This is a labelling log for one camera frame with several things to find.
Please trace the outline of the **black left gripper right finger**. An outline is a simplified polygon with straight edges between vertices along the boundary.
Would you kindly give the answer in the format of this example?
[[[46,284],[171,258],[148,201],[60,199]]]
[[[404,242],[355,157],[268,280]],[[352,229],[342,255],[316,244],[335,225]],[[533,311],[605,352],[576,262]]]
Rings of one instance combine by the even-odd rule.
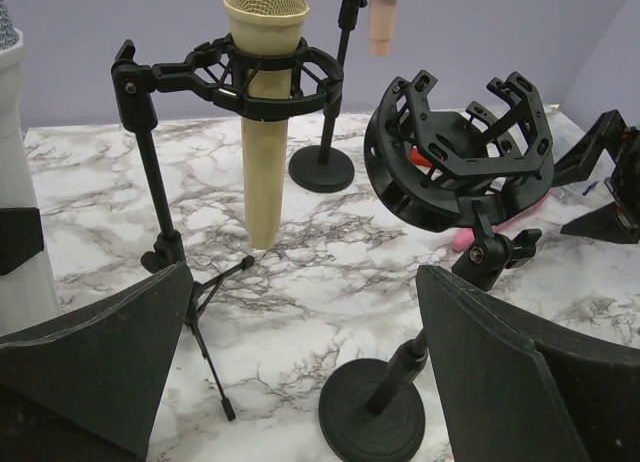
[[[419,306],[458,461],[635,461],[639,352],[565,328],[447,270]]]

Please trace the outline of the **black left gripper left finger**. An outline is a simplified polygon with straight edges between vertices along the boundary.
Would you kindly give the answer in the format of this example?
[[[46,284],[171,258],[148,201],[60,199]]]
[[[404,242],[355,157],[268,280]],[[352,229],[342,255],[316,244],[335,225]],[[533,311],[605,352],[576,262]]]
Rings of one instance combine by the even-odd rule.
[[[177,263],[2,337],[2,460],[145,460],[192,282]]]

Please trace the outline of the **black shock-mount round-base stand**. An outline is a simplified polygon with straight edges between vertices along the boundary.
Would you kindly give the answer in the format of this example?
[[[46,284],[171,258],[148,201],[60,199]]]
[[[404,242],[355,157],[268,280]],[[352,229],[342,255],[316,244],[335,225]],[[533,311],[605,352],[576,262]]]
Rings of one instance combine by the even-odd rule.
[[[537,89],[518,72],[488,84],[508,107],[502,116],[475,102],[464,113],[435,111],[429,96],[436,83],[420,71],[389,84],[366,130],[366,172],[381,203],[407,224],[433,233],[470,229],[472,242],[453,271],[488,290],[503,270],[535,254],[539,230],[508,238],[495,227],[548,193],[550,128]],[[412,147],[432,166],[414,165]],[[408,461],[416,454],[426,416],[414,381],[428,357],[426,334],[419,333],[389,360],[353,360],[329,376],[318,419],[340,459]]]

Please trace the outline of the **white grey-headed microphone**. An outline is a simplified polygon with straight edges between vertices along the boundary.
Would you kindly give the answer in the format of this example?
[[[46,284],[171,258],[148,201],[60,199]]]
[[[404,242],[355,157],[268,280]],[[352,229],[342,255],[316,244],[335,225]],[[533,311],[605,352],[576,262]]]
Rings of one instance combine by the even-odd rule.
[[[1,4],[1,334],[61,314],[21,132],[24,37]]]

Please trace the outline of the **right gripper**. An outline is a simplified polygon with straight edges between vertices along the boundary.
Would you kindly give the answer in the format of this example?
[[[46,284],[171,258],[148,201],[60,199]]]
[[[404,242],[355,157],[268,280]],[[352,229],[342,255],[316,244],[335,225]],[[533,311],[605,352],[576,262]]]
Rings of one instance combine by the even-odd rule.
[[[639,129],[625,129],[618,110],[602,113],[583,137],[554,165],[554,185],[583,182],[603,151],[615,163],[606,180],[615,202],[584,214],[560,233],[615,244],[639,243]]]

